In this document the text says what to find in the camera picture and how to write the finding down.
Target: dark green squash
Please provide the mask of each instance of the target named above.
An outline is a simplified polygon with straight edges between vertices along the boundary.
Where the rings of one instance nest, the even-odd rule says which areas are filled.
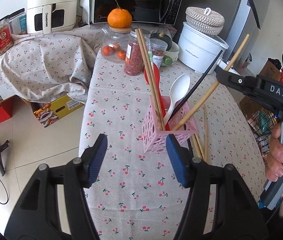
[[[173,45],[172,39],[165,33],[153,33],[151,35],[151,39],[159,39],[159,40],[166,42],[168,45],[166,50],[170,50]]]

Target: microwave handle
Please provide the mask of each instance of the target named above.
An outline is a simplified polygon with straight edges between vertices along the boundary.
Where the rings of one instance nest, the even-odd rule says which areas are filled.
[[[163,16],[161,16],[161,10],[162,10],[162,4],[165,0],[161,0],[160,1],[160,23],[164,23],[166,18],[168,17],[169,13],[170,13],[170,10],[172,9],[172,6],[173,6],[173,2],[174,0],[169,0],[169,4],[168,4],[168,7],[164,13]]]
[[[43,34],[51,33],[51,12],[51,4],[46,4],[43,6]]]

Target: wall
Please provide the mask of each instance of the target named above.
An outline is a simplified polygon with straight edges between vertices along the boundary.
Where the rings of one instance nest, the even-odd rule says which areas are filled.
[[[248,66],[253,75],[259,74],[267,59],[279,59],[283,54],[283,0],[270,0],[264,25],[251,50],[253,61]]]

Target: refrigerator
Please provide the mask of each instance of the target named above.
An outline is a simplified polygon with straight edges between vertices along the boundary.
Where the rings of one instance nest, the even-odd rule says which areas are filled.
[[[176,41],[179,39],[183,22],[186,21],[185,10],[189,6],[209,7],[225,18],[224,28],[218,35],[229,45],[223,56],[224,61],[233,56],[246,34],[250,35],[249,42],[234,64],[237,66],[244,63],[258,37],[259,30],[263,27],[269,0],[183,0],[174,25],[178,30],[174,37]]]

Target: microwave control panel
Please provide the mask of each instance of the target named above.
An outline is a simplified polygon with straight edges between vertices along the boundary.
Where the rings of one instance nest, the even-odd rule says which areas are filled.
[[[173,6],[166,18],[165,24],[174,25],[182,0],[173,0]]]

